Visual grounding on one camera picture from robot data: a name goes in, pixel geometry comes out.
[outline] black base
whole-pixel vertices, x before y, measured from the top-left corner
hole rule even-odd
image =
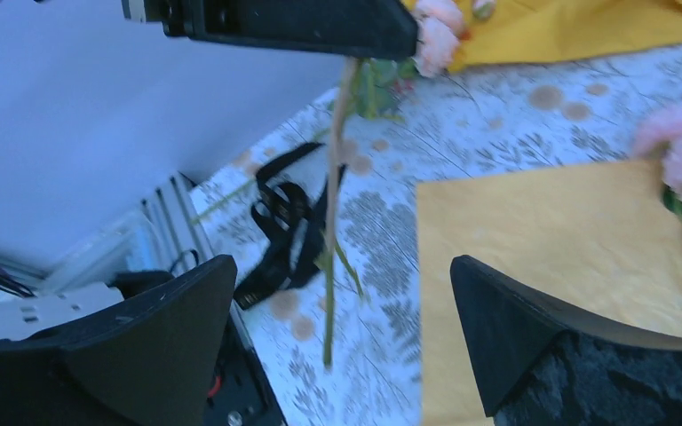
[[[254,348],[246,349],[229,317],[218,353],[212,384],[220,376],[218,391],[208,398],[204,426],[231,426],[229,415],[242,426],[285,426],[281,408]]]

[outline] beige spot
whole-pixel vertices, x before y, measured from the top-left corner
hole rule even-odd
[[[359,150],[360,144],[354,139],[344,140],[344,144],[341,145],[341,152],[339,153],[339,160],[343,164],[348,164],[352,162],[354,157],[357,156],[357,151]]]
[[[381,152],[388,149],[389,145],[390,144],[388,144],[388,141],[385,139],[376,139],[375,141],[372,142],[372,149]]]
[[[244,174],[248,176],[255,176],[255,173],[262,167],[262,164],[257,162],[249,162],[244,166]]]
[[[551,111],[563,102],[563,92],[555,86],[539,86],[529,94],[529,105],[542,111]]]
[[[561,111],[564,117],[572,122],[581,122],[590,117],[590,108],[582,102],[569,102]]]
[[[593,96],[602,96],[606,94],[608,91],[608,88],[605,84],[603,83],[594,83],[590,84],[587,86],[587,93],[593,95]]]
[[[296,317],[293,321],[291,321],[291,334],[299,342],[306,342],[310,340],[315,334],[314,321],[304,315]]]
[[[488,126],[490,126],[491,130],[498,130],[504,126],[504,119],[498,117],[493,120],[490,120],[488,122]]]
[[[232,161],[231,163],[234,166],[239,167],[239,166],[243,166],[244,164],[246,164],[249,160],[251,160],[251,158],[252,158],[252,150],[248,149],[247,151],[244,151],[243,153],[239,154],[239,156],[236,157],[236,159],[234,161]]]
[[[372,171],[372,159],[367,155],[357,155],[349,162],[349,170],[355,175],[368,175]]]
[[[270,298],[270,310],[277,320],[285,321],[297,313],[299,295],[294,290],[279,291]]]

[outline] floral tablecloth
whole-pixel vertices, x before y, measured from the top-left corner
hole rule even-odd
[[[195,189],[195,207],[206,210],[261,164],[327,128],[331,96]],[[329,372],[321,361],[322,277],[243,314],[288,424],[419,424],[417,182],[620,160],[637,121],[681,98],[676,46],[550,66],[475,67],[417,81],[400,104],[401,121],[351,119],[339,239],[371,303],[360,302],[339,273]],[[288,178],[320,194],[325,159],[324,151],[305,158]],[[257,197],[248,186],[203,222],[214,250],[233,255],[242,277],[267,245],[249,214]]]

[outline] leaf pattern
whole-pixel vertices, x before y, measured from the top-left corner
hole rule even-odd
[[[419,424],[418,182],[620,161],[644,114],[682,99],[682,46],[557,65],[474,67],[460,75],[414,81],[411,90],[397,88],[396,82],[413,77],[409,65],[381,62],[375,70],[376,81],[393,82],[379,84],[393,97],[376,92],[384,101],[377,112],[393,111],[403,121],[354,117],[347,126],[347,137],[358,145],[356,154],[369,158],[372,170],[350,165],[341,188],[338,229],[371,300],[361,303],[348,277],[337,277],[333,369],[322,366],[321,329],[315,329],[314,340],[299,341],[291,324],[273,316],[269,303],[244,313],[291,426]],[[557,88],[564,99],[584,103],[593,114],[572,120],[562,114],[563,105],[532,106],[529,99],[540,86]],[[326,94],[304,108],[252,152],[270,148],[281,154],[327,128],[331,99]],[[381,139],[386,149],[376,148]],[[281,179],[299,183],[316,197],[325,161],[324,153],[311,155]],[[193,191],[195,207],[206,210],[248,179],[239,167],[226,167]],[[251,187],[205,222],[214,249],[239,255],[240,273],[254,267],[266,246],[249,215],[256,198]],[[297,315],[320,325],[322,277],[298,294]]]

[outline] black strap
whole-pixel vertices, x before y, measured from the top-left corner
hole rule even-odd
[[[327,181],[314,206],[310,205],[309,197],[299,185],[281,182],[271,187],[268,181],[321,146],[323,144],[318,142],[305,143],[272,160],[255,175],[260,198],[252,204],[250,214],[270,244],[258,266],[234,291],[234,300],[243,310],[266,300],[278,290],[306,286],[320,271],[314,261],[325,249],[321,232],[325,229],[328,210]],[[345,166],[339,169],[339,186],[345,169]],[[303,220],[307,221],[305,239],[297,264],[292,268],[291,248]]]

